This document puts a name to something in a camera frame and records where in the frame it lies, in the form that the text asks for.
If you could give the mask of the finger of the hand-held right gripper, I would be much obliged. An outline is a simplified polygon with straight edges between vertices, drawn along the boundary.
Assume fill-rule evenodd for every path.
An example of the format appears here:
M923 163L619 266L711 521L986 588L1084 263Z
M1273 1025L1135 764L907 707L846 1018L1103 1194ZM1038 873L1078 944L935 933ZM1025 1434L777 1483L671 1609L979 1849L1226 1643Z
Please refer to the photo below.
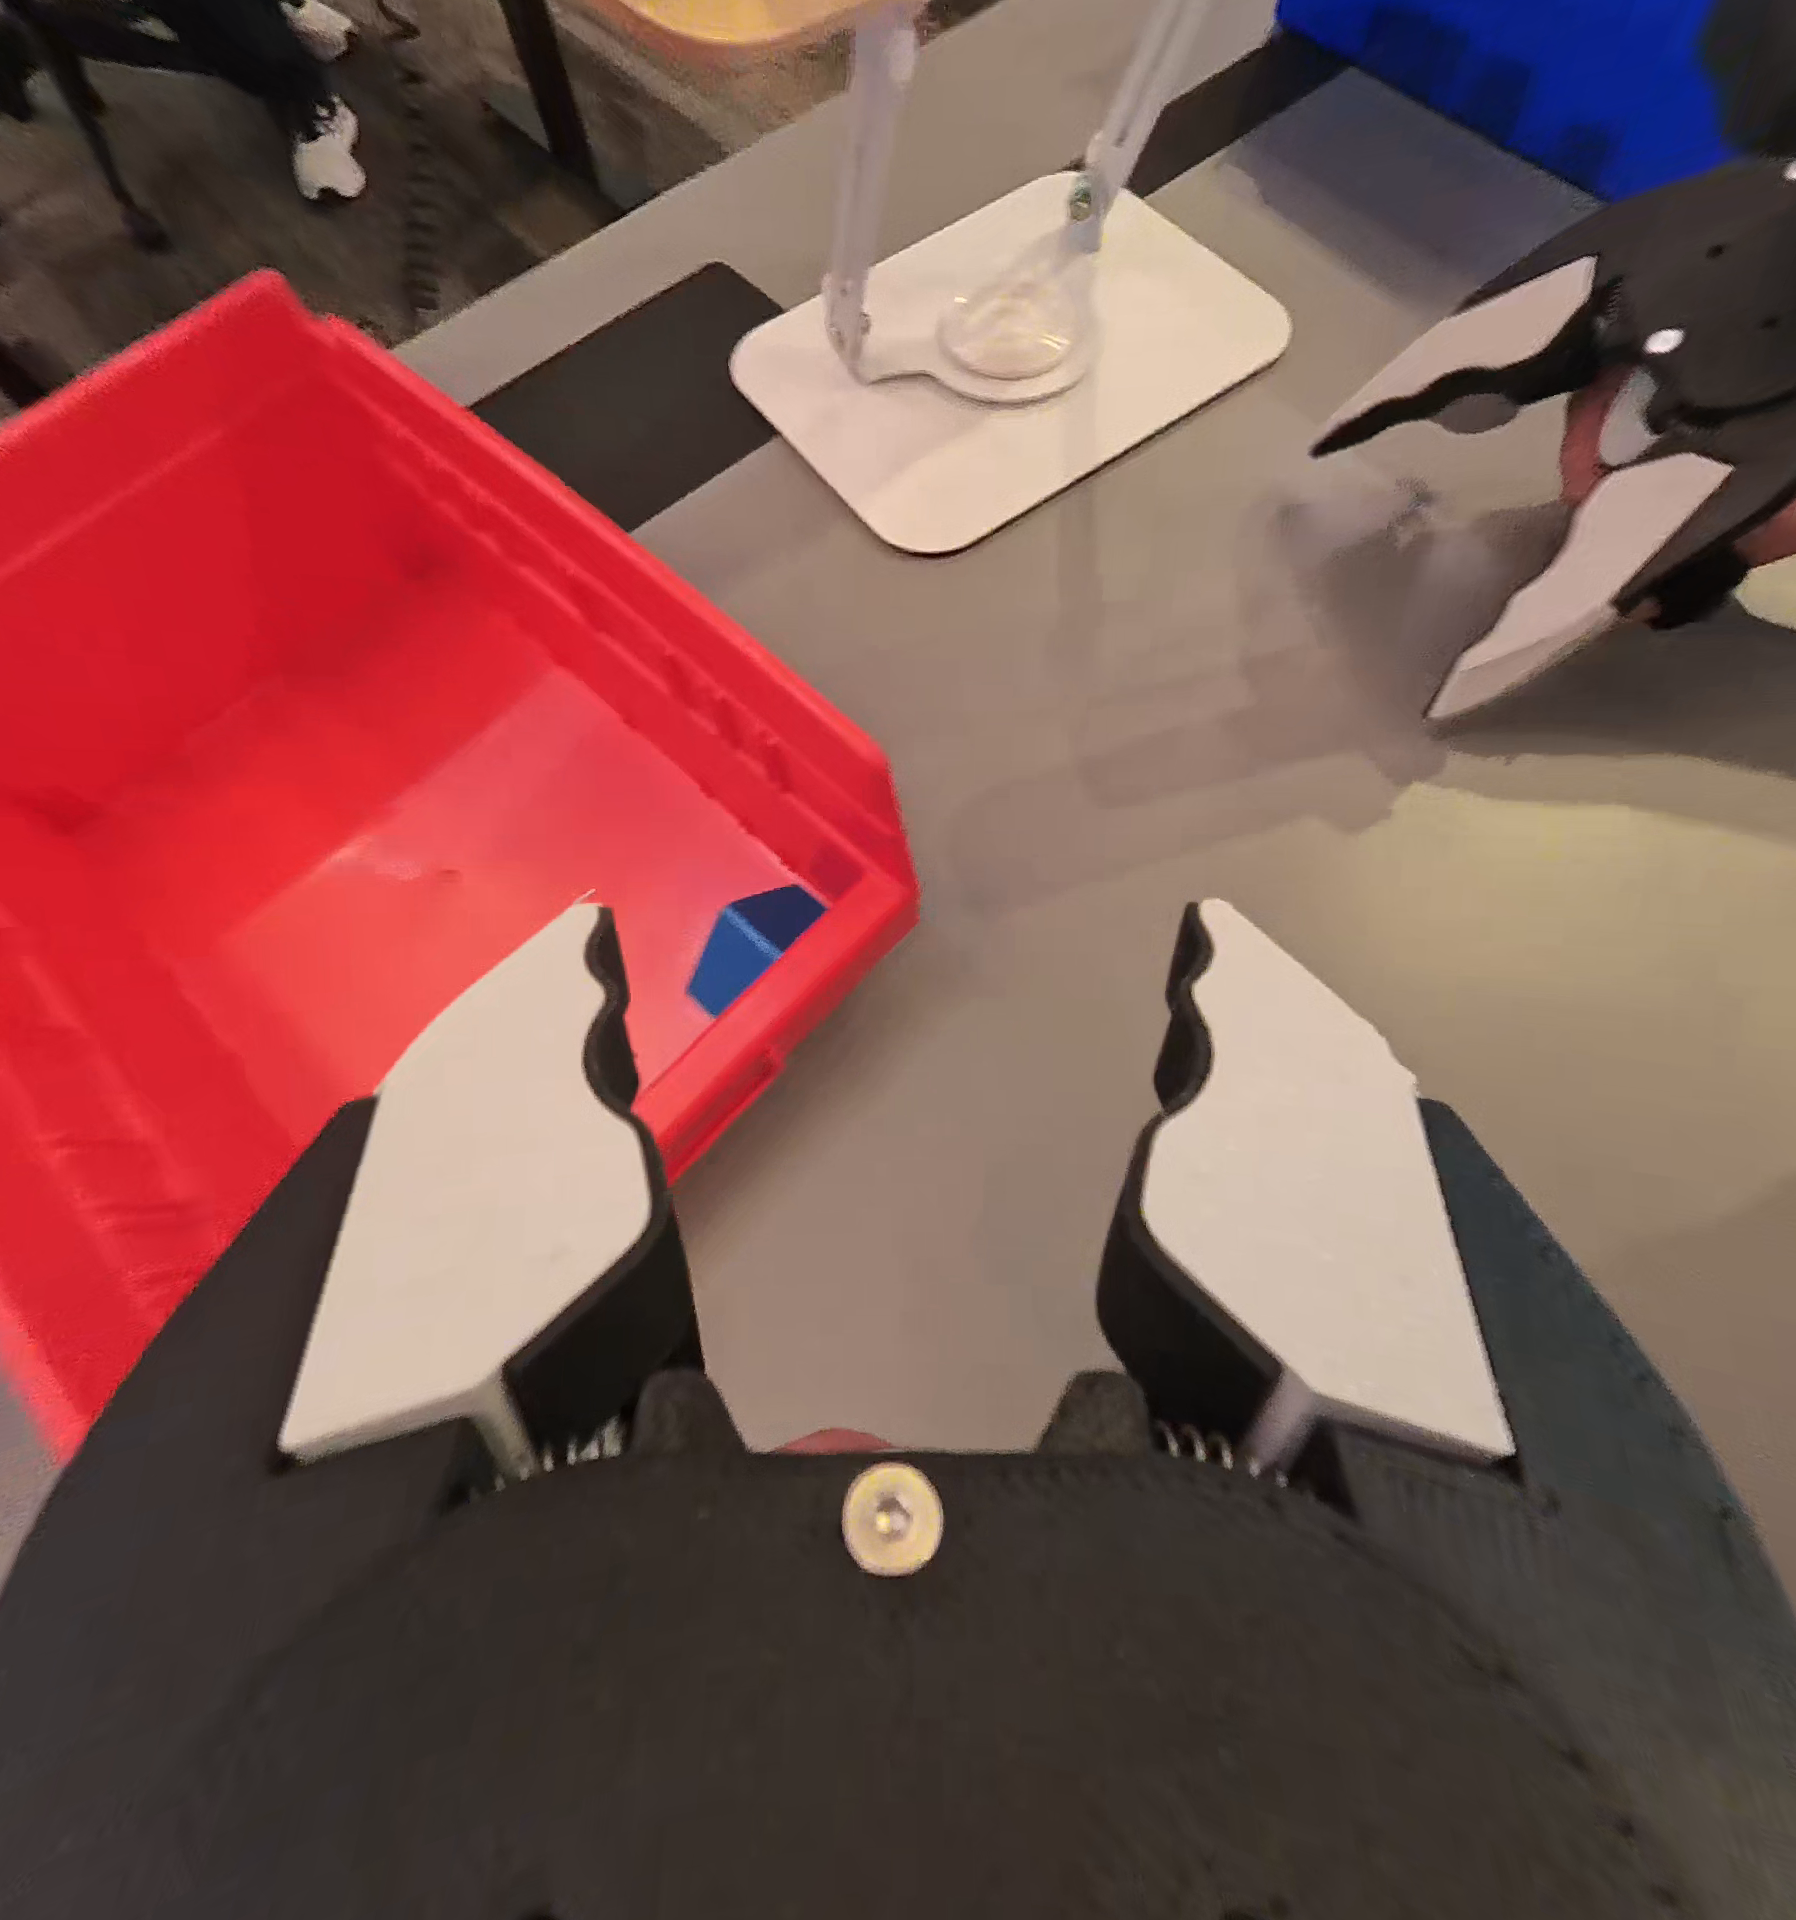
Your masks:
M1465 649L1424 717L1476 712L1633 614L1675 623L1710 611L1743 575L1736 480L1736 468L1693 450L1607 471L1575 512L1559 554Z
M1330 457L1393 427L1436 419L1460 401L1486 396L1517 412L1559 393L1559 368L1567 369L1589 339L1596 270L1595 255L1581 255L1438 320L1343 404L1312 456Z

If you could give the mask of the white desk lamp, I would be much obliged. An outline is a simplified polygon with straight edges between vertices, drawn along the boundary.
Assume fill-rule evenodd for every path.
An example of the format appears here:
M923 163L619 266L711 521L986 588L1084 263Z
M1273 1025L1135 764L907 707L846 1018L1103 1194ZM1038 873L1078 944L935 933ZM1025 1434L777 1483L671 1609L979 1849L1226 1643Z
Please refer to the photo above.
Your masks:
M730 373L871 534L946 556L1271 369L1296 324L1130 189L1212 4L1154 8L1068 172L876 262L922 10L860 14L819 294Z

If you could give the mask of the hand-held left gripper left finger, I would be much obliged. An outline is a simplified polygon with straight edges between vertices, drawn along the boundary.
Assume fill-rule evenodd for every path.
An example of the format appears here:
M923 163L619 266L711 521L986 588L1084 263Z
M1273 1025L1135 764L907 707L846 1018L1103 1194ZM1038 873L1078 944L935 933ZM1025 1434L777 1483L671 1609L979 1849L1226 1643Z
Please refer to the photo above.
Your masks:
M456 1421L497 1475L627 1447L645 1382L701 1359L662 1151L634 1114L631 984L582 899L383 1076L281 1451Z

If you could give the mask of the blue block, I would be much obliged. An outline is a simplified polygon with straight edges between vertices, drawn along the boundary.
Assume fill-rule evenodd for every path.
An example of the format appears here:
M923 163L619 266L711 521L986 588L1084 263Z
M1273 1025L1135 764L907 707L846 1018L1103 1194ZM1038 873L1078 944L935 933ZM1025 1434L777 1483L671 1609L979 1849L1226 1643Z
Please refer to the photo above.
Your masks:
M727 901L699 954L688 995L722 1018L828 914L828 903L791 883Z

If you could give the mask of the blue plastic bin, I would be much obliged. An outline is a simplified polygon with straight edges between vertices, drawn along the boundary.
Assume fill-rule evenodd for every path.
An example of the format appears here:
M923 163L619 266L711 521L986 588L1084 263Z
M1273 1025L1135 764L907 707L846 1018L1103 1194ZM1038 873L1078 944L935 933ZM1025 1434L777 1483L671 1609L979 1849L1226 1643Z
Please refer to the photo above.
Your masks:
M1598 199L1736 156L1701 60L1710 2L1280 2L1368 77Z

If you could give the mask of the red plastic bin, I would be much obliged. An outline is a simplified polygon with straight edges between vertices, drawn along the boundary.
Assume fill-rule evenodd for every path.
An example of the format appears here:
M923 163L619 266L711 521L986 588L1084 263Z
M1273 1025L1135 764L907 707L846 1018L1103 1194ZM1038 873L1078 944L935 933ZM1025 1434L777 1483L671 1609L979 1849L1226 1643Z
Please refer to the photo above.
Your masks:
M719 911L828 903L722 1018ZM883 752L262 272L0 427L0 1377L51 1459L329 1116L567 906L669 1175L920 918Z

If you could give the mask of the person's right hand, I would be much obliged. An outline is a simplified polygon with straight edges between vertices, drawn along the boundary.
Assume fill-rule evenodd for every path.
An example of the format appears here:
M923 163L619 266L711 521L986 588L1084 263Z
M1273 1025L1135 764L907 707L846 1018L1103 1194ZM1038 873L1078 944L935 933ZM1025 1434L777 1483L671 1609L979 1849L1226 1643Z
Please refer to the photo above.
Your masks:
M1578 507L1607 473L1601 436L1626 378L1624 369L1606 373L1570 400L1559 441L1559 497L1570 507ZM1796 556L1796 498L1782 514L1752 527L1736 546L1750 567Z

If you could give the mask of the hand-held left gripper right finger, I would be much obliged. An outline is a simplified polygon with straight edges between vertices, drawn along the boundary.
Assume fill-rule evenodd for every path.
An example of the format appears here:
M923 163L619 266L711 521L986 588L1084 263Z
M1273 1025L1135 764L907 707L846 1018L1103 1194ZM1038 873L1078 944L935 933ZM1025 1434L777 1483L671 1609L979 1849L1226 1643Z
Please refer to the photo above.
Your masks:
M1095 1284L1154 1451L1288 1482L1352 1429L1508 1467L1414 1073L1225 899L1184 911L1164 1004Z

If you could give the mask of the black mat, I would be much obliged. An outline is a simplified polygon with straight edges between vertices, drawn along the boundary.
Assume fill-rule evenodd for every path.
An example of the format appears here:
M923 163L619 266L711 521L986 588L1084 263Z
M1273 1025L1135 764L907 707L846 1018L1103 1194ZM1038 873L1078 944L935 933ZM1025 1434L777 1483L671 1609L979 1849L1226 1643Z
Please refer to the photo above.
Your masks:
M775 433L733 358L784 308L723 262L697 268L470 412L619 530L711 484Z

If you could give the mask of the black table leg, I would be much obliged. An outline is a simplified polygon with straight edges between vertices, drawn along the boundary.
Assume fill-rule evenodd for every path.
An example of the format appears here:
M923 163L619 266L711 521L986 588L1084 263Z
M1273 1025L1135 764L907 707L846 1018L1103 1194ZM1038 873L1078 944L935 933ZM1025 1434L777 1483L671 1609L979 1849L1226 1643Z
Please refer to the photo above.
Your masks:
M526 90L529 119L545 154L586 188L600 188L598 160L569 83L550 2L497 2L512 57Z

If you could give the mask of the white sneaker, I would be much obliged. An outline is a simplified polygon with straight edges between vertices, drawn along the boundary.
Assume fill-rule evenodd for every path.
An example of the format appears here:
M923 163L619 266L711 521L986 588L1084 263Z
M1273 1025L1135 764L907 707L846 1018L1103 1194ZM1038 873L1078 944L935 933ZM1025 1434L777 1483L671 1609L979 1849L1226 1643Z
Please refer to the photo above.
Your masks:
M351 203L367 191L357 159L357 116L333 96L320 102L289 136L292 172L313 206Z

